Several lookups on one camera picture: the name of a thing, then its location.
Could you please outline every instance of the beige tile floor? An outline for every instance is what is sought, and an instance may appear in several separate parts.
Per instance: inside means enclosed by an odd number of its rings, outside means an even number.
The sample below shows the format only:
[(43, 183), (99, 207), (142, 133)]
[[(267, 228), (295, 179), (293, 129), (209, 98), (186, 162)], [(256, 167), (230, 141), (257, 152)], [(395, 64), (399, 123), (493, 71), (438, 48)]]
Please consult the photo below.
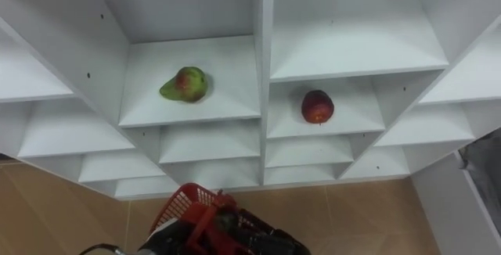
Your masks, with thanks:
[[(233, 195), (315, 255), (440, 254), (409, 179)], [(0, 254), (78, 254), (98, 242), (132, 252), (165, 201), (118, 202), (33, 167), (0, 165)]]

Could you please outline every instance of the dark object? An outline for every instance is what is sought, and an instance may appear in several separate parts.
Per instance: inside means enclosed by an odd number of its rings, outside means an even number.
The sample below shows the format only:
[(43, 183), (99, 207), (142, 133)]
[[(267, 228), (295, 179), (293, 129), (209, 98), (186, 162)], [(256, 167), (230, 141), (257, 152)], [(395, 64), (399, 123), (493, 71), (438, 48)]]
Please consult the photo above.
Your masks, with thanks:
[(188, 251), (186, 251), (185, 242), (194, 228), (195, 225), (189, 222), (176, 221), (151, 235), (139, 250), (149, 250), (159, 255), (186, 254)]
[(231, 196), (222, 191), (213, 193), (197, 184), (179, 188), (154, 221), (151, 231), (173, 218), (196, 225), (186, 240), (186, 248), (195, 254), (310, 254), (292, 236), (240, 209)]
[(498, 232), (501, 233), (501, 128), (460, 150), (462, 169), (468, 170)]
[(324, 91), (310, 91), (303, 98), (301, 114), (309, 123), (325, 123), (334, 114), (334, 104)]
[(80, 253), (80, 255), (84, 255), (84, 254), (87, 254), (93, 250), (98, 250), (98, 249), (108, 250), (114, 254), (119, 254), (118, 252), (121, 252), (120, 247), (118, 247), (118, 246), (114, 246), (114, 245), (107, 244), (107, 243), (100, 243), (100, 244), (96, 244), (94, 246), (90, 246), (88, 249), (82, 251)]

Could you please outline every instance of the floor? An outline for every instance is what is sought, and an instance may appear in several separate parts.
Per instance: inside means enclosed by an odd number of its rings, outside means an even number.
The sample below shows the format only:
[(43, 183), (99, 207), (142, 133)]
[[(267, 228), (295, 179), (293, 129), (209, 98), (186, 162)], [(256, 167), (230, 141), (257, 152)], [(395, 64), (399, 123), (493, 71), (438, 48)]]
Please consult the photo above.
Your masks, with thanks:
[[(440, 254), (409, 179), (233, 195), (314, 255)], [(78, 254), (98, 242), (134, 252), (165, 204), (118, 202), (22, 164), (0, 164), (0, 201), (1, 255)]]

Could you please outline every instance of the cable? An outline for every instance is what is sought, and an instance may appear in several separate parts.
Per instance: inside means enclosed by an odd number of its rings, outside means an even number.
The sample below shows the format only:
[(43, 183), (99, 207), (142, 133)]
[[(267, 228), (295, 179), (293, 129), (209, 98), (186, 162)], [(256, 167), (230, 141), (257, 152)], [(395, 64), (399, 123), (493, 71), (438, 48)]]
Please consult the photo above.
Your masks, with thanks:
[(107, 244), (107, 243), (100, 243), (100, 244), (96, 244), (94, 246), (90, 246), (88, 249), (82, 251), (79, 255), (85, 255), (85, 254), (87, 254), (93, 250), (96, 250), (96, 249), (108, 250), (111, 253), (115, 253), (116, 255), (124, 254), (122, 252), (122, 250), (120, 250), (120, 247), (118, 247), (118, 246)]

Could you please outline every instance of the white shelf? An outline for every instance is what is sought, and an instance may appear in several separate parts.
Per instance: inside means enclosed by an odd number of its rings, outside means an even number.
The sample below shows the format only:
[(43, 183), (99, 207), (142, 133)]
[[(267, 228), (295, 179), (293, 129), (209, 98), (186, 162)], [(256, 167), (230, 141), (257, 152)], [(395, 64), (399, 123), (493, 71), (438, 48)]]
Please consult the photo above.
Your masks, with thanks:
[(341, 179), (408, 175), (407, 159), (400, 146), (369, 149)]
[(134, 146), (79, 99), (36, 102), (19, 158), (133, 149)]
[(272, 82), (448, 65), (419, 0), (275, 0)]
[(179, 185), (168, 176), (129, 178), (117, 181), (115, 197), (128, 198), (134, 196), (173, 193)]
[(81, 169), (80, 155), (26, 158), (24, 163), (35, 166), (61, 178), (78, 182)]
[(461, 105), (418, 106), (409, 111), (377, 143), (412, 145), (475, 139)]
[(180, 184), (196, 182), (207, 189), (230, 189), (259, 185), (259, 162), (258, 158), (241, 158), (163, 166)]
[[(334, 104), (334, 115), (324, 124), (310, 124), (301, 115), (305, 94), (320, 89)], [(384, 122), (369, 77), (272, 84), (268, 138), (338, 135), (383, 131)]]
[(235, 120), (167, 126), (160, 151), (161, 163), (258, 157), (259, 124)]
[(311, 137), (270, 140), (266, 167), (331, 164), (353, 161), (348, 137)]
[(265, 185), (334, 181), (348, 166), (350, 163), (268, 168)]
[(67, 86), (0, 29), (0, 102), (71, 96)]
[(83, 157), (79, 182), (164, 176), (165, 173), (135, 149), (90, 153)]
[(501, 99), (501, 28), (465, 57), (420, 101), (425, 103)]
[(115, 197), (115, 192), (117, 191), (117, 181), (96, 181), (84, 183), (82, 185), (109, 197)]
[[(198, 66), (208, 76), (206, 97), (194, 104), (164, 99), (159, 93), (160, 87), (184, 66)], [(131, 47), (120, 126), (259, 116), (258, 76), (252, 36)]]
[(410, 174), (415, 174), (417, 171), (432, 165), (472, 141), (473, 139), (470, 141), (439, 142), (433, 144), (403, 146)]

